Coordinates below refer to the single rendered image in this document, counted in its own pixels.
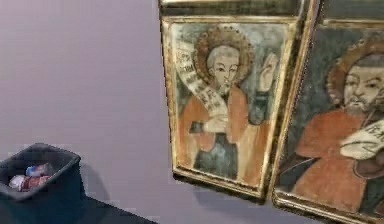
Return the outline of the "blue trashcan with black bag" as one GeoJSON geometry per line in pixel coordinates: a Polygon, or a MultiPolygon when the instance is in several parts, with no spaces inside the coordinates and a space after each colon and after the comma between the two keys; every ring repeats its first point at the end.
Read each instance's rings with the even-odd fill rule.
{"type": "Polygon", "coordinates": [[[80,173],[81,157],[44,143],[35,143],[0,161],[0,205],[15,224],[76,224],[84,214],[85,190],[80,173]],[[19,191],[9,183],[27,168],[50,164],[49,179],[35,188],[19,191]]]}

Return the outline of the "gold framed saint painting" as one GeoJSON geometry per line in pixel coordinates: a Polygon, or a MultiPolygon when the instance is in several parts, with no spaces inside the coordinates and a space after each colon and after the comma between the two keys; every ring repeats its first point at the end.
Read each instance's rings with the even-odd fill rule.
{"type": "Polygon", "coordinates": [[[384,224],[384,0],[158,0],[173,175],[384,224]]]}

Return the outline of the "blue crushed can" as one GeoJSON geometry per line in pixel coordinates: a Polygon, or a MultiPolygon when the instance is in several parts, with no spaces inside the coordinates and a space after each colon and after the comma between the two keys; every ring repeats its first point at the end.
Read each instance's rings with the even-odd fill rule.
{"type": "Polygon", "coordinates": [[[53,167],[49,163],[29,166],[26,169],[26,175],[30,177],[51,176],[53,173],[53,167]]]}

